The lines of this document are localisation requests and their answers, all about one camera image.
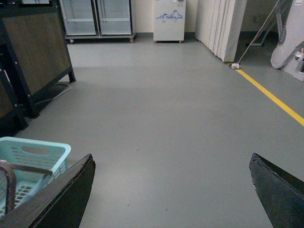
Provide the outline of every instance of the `display fridge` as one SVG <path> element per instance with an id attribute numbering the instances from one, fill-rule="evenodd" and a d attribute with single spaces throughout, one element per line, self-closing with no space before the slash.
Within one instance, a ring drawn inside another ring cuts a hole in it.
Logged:
<path id="1" fill-rule="evenodd" d="M 186 0 L 154 0 L 153 40 L 184 40 Z"/>
<path id="2" fill-rule="evenodd" d="M 66 38 L 129 38 L 134 41 L 133 0 L 60 0 Z"/>

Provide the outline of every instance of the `white wall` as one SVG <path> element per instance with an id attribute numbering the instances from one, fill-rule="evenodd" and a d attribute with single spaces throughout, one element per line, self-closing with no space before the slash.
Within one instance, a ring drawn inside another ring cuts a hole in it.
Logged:
<path id="1" fill-rule="evenodd" d="M 286 4 L 291 4 L 292 1 L 286 0 Z M 274 0 L 247 0 L 241 31 L 259 31 L 275 3 Z"/>
<path id="2" fill-rule="evenodd" d="M 136 32 L 153 32 L 155 0 L 135 0 Z M 195 32 L 198 0 L 187 0 L 185 31 Z"/>

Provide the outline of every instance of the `blue mountain graphic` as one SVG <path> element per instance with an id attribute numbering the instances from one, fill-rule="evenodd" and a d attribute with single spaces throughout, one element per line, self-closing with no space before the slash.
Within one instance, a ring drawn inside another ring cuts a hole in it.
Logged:
<path id="1" fill-rule="evenodd" d="M 166 22 L 166 19 L 173 19 L 176 22 L 177 19 L 183 19 L 183 17 L 177 10 L 174 10 L 170 15 L 164 13 L 156 19 L 162 19 L 163 22 Z"/>

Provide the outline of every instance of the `dark wood panel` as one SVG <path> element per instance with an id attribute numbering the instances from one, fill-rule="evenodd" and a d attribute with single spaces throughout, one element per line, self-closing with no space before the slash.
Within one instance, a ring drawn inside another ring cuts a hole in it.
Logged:
<path id="1" fill-rule="evenodd" d="M 7 95 L 2 82 L 0 81 L 0 118 L 13 110 L 9 96 Z"/>
<path id="2" fill-rule="evenodd" d="M 32 94 L 70 67 L 56 13 L 3 18 Z"/>

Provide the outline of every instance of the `white folding partition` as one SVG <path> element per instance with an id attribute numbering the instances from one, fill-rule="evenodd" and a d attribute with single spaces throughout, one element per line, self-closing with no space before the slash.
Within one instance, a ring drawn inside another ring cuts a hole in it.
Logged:
<path id="1" fill-rule="evenodd" d="M 223 62 L 233 62 L 247 0 L 199 0 L 196 39 Z"/>

